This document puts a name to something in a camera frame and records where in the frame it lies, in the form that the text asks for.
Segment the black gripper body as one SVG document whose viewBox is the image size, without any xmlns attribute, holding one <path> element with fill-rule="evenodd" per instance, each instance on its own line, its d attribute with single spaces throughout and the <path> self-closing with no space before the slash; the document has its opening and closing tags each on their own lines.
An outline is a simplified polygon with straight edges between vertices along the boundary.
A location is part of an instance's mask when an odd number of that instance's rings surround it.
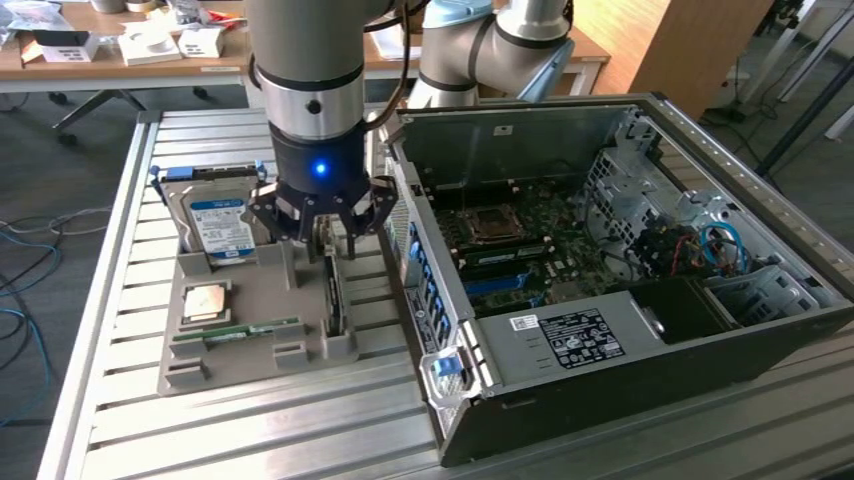
<svg viewBox="0 0 854 480">
<path fill-rule="evenodd" d="M 279 178 L 292 189 L 323 198 L 342 194 L 347 201 L 362 199 L 368 191 L 363 124 L 322 140 L 298 139 L 274 124 L 270 133 Z"/>
</svg>

